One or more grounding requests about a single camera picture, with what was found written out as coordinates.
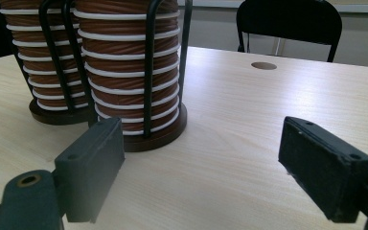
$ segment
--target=wooden base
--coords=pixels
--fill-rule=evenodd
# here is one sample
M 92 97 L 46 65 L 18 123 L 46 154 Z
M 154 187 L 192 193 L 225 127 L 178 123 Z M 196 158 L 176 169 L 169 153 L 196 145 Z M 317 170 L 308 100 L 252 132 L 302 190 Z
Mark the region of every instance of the wooden base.
M 69 111 L 48 111 L 40 108 L 33 99 L 29 104 L 29 109 L 36 120 L 48 125 L 72 125 L 87 122 L 89 119 L 88 107 L 78 108 L 73 114 Z
M 126 152 L 154 150 L 171 143 L 181 135 L 187 125 L 187 108 L 181 104 L 178 118 L 169 127 L 153 132 L 149 138 L 140 136 L 124 136 Z

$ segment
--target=wall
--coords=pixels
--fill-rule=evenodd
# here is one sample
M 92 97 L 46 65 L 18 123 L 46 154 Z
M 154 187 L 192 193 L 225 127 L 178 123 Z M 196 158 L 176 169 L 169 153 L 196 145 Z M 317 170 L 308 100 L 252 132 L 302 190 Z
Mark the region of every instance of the wall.
M 180 23 L 184 10 L 181 9 Z M 368 66 L 368 13 L 341 13 L 343 30 L 333 62 Z M 190 46 L 237 51 L 236 9 L 194 7 Z M 275 54 L 278 39 L 250 36 L 252 53 Z M 329 46 L 281 40 L 279 54 L 290 58 L 326 60 Z

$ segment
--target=table surface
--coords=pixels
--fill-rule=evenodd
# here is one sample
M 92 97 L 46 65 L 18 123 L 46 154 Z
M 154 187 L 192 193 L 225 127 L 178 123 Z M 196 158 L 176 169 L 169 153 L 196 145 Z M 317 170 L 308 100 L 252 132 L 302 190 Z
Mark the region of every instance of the table surface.
M 262 70 L 252 62 L 270 62 Z M 14 57 L 0 58 L 0 200 L 6 183 L 54 159 L 88 126 L 32 117 Z M 363 229 L 328 221 L 278 162 L 286 116 L 368 154 L 368 67 L 189 49 L 188 124 L 169 145 L 127 153 L 96 224 L 65 229 Z

